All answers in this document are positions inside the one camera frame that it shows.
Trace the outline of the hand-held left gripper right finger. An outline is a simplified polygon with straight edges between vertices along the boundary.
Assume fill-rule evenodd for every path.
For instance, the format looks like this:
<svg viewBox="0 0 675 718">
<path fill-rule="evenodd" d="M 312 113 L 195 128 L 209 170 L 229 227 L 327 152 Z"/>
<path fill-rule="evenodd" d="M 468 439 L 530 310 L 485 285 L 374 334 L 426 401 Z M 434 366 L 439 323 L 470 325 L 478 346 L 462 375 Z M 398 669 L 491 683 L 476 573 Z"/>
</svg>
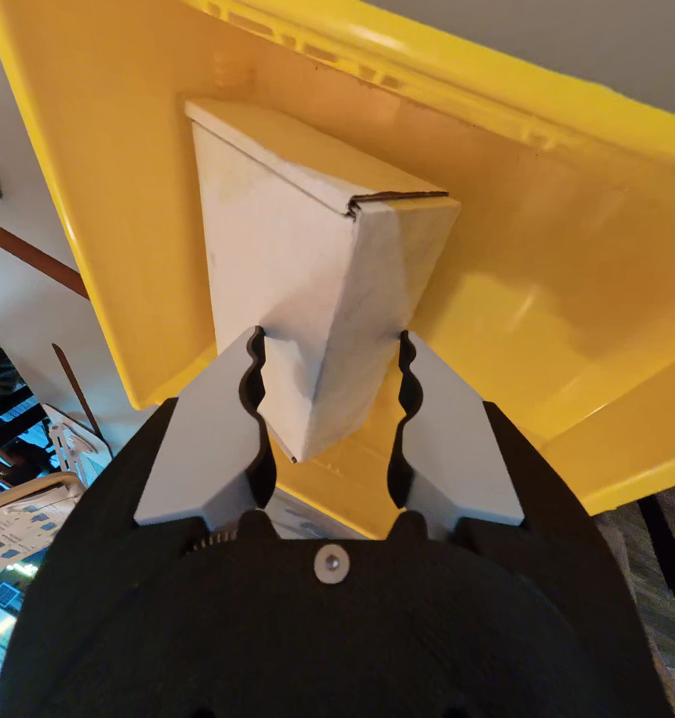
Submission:
<svg viewBox="0 0 675 718">
<path fill-rule="evenodd" d="M 400 335 L 396 426 L 388 492 L 420 514 L 428 534 L 453 534 L 465 518 L 518 526 L 524 513 L 485 403 L 416 334 Z"/>
</svg>

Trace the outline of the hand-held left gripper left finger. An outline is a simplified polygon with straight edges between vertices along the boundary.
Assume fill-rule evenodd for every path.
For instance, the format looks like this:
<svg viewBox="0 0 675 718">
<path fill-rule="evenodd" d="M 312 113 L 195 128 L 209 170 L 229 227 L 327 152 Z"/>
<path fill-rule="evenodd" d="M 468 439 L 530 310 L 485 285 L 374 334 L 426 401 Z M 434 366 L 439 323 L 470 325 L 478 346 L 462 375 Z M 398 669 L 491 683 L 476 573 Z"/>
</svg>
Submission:
<svg viewBox="0 0 675 718">
<path fill-rule="evenodd" d="M 265 332 L 247 328 L 174 404 L 134 520 L 156 525 L 199 518 L 209 531 L 264 509 L 277 485 L 261 375 Z"/>
</svg>

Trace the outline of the white cardboard mailer box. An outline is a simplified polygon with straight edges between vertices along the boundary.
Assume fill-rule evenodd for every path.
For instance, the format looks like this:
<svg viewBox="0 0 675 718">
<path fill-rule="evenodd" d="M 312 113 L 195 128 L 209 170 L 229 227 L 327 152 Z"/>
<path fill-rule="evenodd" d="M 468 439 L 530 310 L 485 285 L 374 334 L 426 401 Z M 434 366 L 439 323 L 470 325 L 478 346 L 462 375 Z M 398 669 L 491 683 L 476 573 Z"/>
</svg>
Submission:
<svg viewBox="0 0 675 718">
<path fill-rule="evenodd" d="M 266 334 L 260 411 L 305 462 L 363 426 L 461 209 L 291 116 L 193 98 L 217 349 Z"/>
</svg>

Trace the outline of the printed paper sheet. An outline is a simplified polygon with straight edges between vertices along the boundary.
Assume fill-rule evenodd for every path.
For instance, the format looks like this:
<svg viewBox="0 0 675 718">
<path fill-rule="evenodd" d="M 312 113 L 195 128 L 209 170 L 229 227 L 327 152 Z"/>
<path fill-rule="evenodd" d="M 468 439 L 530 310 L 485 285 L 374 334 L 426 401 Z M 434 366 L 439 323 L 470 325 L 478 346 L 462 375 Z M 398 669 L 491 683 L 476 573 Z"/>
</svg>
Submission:
<svg viewBox="0 0 675 718">
<path fill-rule="evenodd" d="M 264 509 L 283 539 L 351 539 L 368 537 L 321 510 L 276 488 Z"/>
</svg>

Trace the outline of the white and wooden document stand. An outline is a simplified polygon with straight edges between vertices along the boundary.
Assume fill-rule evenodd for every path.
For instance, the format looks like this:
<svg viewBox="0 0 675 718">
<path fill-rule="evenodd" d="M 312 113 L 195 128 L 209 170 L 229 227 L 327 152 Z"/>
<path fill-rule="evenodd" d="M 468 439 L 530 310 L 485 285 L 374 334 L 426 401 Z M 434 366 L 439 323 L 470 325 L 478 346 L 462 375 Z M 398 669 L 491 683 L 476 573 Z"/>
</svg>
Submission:
<svg viewBox="0 0 675 718">
<path fill-rule="evenodd" d="M 109 445 L 90 429 L 53 406 L 40 404 L 39 408 L 48 420 L 48 437 L 57 455 L 59 471 L 2 491 L 0 507 L 58 485 L 76 486 L 84 494 L 113 459 Z M 5 569 L 14 569 L 19 562 Z"/>
</svg>

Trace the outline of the printed instruction sheet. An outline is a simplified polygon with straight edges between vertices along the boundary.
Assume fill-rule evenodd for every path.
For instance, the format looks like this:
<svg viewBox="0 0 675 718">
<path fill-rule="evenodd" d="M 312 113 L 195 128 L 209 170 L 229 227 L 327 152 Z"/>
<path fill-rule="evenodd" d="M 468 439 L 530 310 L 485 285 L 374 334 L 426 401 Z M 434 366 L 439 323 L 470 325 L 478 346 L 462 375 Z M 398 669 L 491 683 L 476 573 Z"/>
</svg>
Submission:
<svg viewBox="0 0 675 718">
<path fill-rule="evenodd" d="M 49 546 L 83 492 L 58 485 L 0 507 L 0 571 Z"/>
</svg>

